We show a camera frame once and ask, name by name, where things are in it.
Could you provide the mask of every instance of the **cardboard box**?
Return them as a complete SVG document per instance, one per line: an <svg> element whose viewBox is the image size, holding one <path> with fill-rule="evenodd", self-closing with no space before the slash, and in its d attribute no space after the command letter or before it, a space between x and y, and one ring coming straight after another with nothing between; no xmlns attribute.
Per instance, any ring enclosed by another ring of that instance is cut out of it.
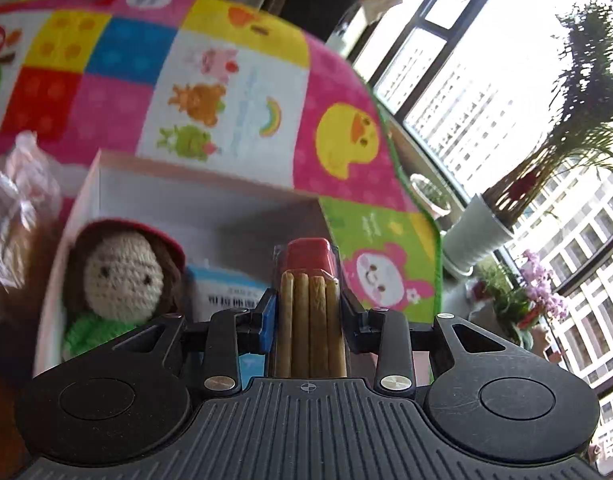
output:
<svg viewBox="0 0 613 480"><path fill-rule="evenodd" d="M188 264L208 262L264 283L272 279L275 245L299 237L330 239L315 195L101 151L58 246L40 320L34 375L62 360L62 283L75 238L94 219L118 217L167 233L182 245Z"/></svg>

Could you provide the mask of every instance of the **colorful quilt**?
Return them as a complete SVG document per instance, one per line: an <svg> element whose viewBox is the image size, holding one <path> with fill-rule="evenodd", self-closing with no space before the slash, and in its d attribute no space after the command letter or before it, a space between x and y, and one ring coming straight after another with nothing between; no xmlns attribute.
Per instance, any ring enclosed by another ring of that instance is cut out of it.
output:
<svg viewBox="0 0 613 480"><path fill-rule="evenodd" d="M313 192L363 304L432 319L439 235L402 185L371 93L320 41L228 0L0 6L0 155L35 131Z"/></svg>

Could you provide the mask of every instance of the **yellow square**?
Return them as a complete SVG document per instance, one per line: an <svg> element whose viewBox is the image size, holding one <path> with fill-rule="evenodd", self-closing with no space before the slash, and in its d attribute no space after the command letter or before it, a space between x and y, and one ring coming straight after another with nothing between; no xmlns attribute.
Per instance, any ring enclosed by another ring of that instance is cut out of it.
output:
<svg viewBox="0 0 613 480"><path fill-rule="evenodd" d="M309 68L304 33L279 18L228 0L196 0L182 28Z"/></svg>
<svg viewBox="0 0 613 480"><path fill-rule="evenodd" d="M24 64L82 73L110 14L57 10L33 40Z"/></svg>

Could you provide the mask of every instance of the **crocheted doll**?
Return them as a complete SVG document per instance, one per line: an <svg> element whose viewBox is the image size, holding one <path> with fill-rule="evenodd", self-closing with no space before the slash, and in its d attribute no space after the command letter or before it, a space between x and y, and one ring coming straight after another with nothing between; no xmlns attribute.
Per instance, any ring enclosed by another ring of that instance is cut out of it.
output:
<svg viewBox="0 0 613 480"><path fill-rule="evenodd" d="M69 359L175 311L182 249L148 226L123 220L89 224L71 250L62 297L71 326Z"/></svg>

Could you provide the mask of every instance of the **ribbed black surface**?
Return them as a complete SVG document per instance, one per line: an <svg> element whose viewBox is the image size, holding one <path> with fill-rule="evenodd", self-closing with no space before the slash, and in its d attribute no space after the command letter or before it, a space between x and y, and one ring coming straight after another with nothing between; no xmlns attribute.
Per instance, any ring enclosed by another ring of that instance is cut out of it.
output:
<svg viewBox="0 0 613 480"><path fill-rule="evenodd" d="M231 399L206 402L190 428L136 462L81 468L41 458L24 480L601 478L570 458L539 467L478 461L446 444L416 404L371 392L362 380L256 379Z"/></svg>

